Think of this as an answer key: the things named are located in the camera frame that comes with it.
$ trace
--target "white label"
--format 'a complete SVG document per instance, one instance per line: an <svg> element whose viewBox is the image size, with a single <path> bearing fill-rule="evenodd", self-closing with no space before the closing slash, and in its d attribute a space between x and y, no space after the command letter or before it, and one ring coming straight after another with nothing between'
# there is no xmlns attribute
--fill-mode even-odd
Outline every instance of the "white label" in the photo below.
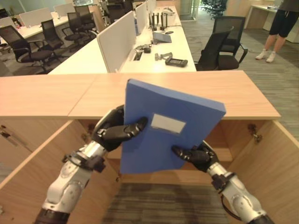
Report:
<svg viewBox="0 0 299 224"><path fill-rule="evenodd" d="M160 128L177 134L181 133L185 124L186 123L183 121L168 118L159 114L154 114L153 120L151 122L151 126L153 128Z"/></svg>

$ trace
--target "black robotic glove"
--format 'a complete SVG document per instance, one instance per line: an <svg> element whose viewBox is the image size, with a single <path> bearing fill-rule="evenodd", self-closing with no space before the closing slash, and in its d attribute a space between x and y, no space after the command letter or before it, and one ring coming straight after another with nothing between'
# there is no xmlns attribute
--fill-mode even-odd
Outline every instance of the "black robotic glove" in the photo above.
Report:
<svg viewBox="0 0 299 224"><path fill-rule="evenodd" d="M136 123L124 125L123 105L111 110L96 125L92 133L92 140L101 144L107 151L116 149L123 141L128 141L140 134L148 119L139 118Z"/></svg>
<svg viewBox="0 0 299 224"><path fill-rule="evenodd" d="M182 160L192 163L198 170L205 173L211 165L219 162L216 153L205 141L191 150L179 146L172 146L171 149Z"/></svg>

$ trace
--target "blue folder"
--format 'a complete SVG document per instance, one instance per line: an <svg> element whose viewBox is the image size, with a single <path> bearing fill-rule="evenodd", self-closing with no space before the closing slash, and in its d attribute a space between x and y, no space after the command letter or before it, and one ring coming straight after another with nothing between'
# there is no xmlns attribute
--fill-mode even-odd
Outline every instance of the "blue folder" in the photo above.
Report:
<svg viewBox="0 0 299 224"><path fill-rule="evenodd" d="M199 145L226 113L223 103L134 79L127 83L124 112L125 124L143 116L148 124L140 135L123 142L122 174L180 169L184 161L171 146Z"/></svg>

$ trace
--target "person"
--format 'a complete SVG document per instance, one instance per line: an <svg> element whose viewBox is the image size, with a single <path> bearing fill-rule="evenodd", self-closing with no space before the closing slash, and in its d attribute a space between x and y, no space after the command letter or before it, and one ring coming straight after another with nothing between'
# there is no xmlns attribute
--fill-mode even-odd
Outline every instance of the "person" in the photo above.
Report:
<svg viewBox="0 0 299 224"><path fill-rule="evenodd" d="M264 49L256 56L256 60L261 60L266 57L267 51L273 45L277 37L274 49L266 60L268 63L273 62L276 53L285 43L285 39L297 22L298 17L299 0L284 0L275 14Z"/></svg>

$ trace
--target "black shorts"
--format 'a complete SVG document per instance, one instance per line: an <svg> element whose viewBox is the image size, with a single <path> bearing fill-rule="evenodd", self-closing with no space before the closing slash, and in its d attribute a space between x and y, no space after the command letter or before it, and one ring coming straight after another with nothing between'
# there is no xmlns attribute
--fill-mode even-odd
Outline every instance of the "black shorts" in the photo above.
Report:
<svg viewBox="0 0 299 224"><path fill-rule="evenodd" d="M297 12L277 10L269 34L279 34L281 37L287 37L298 17L299 13Z"/></svg>

